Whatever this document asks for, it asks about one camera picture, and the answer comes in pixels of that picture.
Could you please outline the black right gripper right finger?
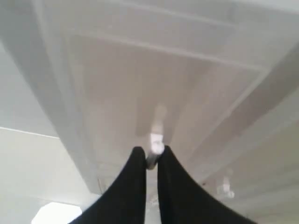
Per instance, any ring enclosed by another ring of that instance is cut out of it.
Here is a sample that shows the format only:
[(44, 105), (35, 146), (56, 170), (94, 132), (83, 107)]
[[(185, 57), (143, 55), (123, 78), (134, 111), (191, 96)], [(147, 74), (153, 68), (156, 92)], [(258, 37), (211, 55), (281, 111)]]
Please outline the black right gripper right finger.
[(251, 224), (225, 206), (186, 172), (169, 146), (158, 161), (157, 189), (163, 224)]

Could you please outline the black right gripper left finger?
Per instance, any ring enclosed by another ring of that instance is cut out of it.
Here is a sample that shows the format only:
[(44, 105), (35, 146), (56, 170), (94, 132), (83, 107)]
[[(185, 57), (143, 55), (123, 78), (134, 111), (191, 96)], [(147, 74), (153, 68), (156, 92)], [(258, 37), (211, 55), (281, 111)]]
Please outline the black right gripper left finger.
[(143, 224), (146, 207), (146, 159), (134, 147), (122, 171), (105, 193), (72, 224)]

